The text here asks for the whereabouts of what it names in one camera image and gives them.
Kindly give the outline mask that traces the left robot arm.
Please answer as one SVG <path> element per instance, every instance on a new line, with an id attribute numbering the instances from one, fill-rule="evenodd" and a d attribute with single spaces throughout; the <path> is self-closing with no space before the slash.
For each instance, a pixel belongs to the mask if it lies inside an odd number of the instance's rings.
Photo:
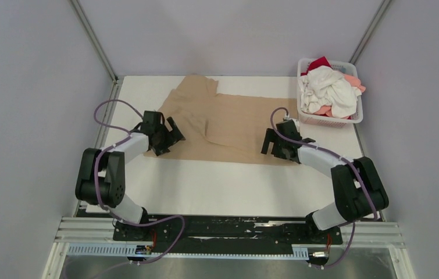
<path id="1" fill-rule="evenodd" d="M 129 233 L 137 241 L 145 240 L 151 232 L 149 217 L 147 210 L 126 194 L 126 164 L 148 151 L 156 156 L 164 155 L 171 146 L 184 140 L 172 117 L 145 111 L 142 122 L 119 142 L 83 152 L 76 198 L 107 211 L 117 221 L 117 232 Z"/>

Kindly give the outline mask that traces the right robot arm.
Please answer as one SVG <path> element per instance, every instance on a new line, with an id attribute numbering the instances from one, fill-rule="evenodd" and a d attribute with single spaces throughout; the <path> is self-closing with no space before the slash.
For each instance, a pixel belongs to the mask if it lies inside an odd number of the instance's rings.
<path id="1" fill-rule="evenodd" d="M 389 206 L 384 185 L 369 157 L 347 159 L 311 138 L 302 138 L 291 119 L 266 129 L 261 153 L 307 165 L 331 179 L 334 202 L 306 216 L 305 235 L 311 242 L 322 241 L 328 230 L 340 225 L 370 214 L 377 216 Z"/>

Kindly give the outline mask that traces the beige t-shirt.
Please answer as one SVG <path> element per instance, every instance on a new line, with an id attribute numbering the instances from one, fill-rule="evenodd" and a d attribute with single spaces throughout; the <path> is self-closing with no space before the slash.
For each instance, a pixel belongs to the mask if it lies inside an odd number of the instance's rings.
<path id="1" fill-rule="evenodd" d="M 185 140 L 160 158 L 290 165 L 290 161 L 261 154 L 261 149 L 272 111 L 285 107 L 296 117 L 296 99 L 245 96 L 238 88 L 233 95 L 222 94 L 217 90 L 219 84 L 205 76 L 189 75 L 171 90 L 158 111 L 173 118 Z"/>

